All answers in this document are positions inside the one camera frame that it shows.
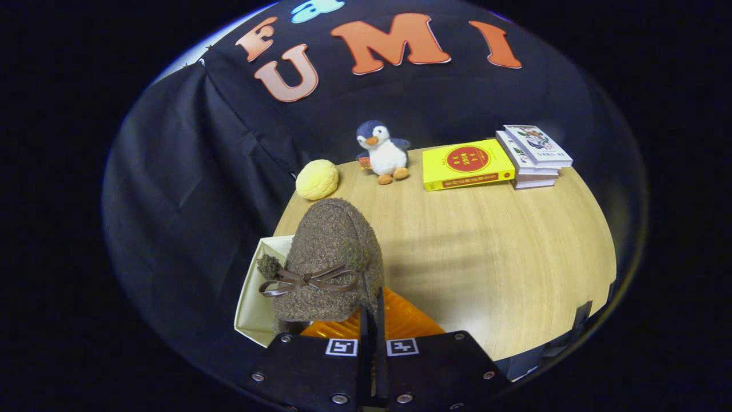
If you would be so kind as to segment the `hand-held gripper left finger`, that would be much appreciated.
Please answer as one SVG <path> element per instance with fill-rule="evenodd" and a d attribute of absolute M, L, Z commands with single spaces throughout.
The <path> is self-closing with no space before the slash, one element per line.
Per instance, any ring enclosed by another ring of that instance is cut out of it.
<path fill-rule="evenodd" d="M 367 411 L 373 405 L 373 318 L 359 307 L 358 339 L 281 333 L 241 384 L 278 410 Z"/>

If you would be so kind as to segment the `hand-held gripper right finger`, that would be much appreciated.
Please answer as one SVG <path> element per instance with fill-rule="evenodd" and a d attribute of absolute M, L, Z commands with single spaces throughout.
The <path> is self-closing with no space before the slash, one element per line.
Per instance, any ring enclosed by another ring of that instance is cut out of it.
<path fill-rule="evenodd" d="M 470 411 L 507 391 L 510 380 L 467 331 L 387 339 L 379 295 L 376 395 L 387 411 Z"/>

